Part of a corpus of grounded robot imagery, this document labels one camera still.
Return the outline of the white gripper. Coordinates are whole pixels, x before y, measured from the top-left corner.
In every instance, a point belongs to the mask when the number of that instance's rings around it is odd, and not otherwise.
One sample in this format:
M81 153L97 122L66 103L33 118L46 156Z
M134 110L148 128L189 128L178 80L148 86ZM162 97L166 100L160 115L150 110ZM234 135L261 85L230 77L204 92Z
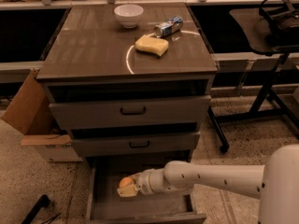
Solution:
M129 198L135 197L140 191L143 195L151 195L154 193L150 186L150 175L152 169L146 170L144 172L139 172L136 174L129 175L133 180L136 180L135 184L128 184L124 187L118 188L117 192L121 197Z

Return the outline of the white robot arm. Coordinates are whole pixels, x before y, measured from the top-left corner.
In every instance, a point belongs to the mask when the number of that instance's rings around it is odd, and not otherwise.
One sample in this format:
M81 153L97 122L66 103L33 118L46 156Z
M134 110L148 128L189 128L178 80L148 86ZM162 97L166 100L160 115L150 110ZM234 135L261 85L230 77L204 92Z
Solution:
M122 197L187 192L200 184L260 201L259 224L299 224L299 146L276 150L265 165L198 165L170 161L120 181Z

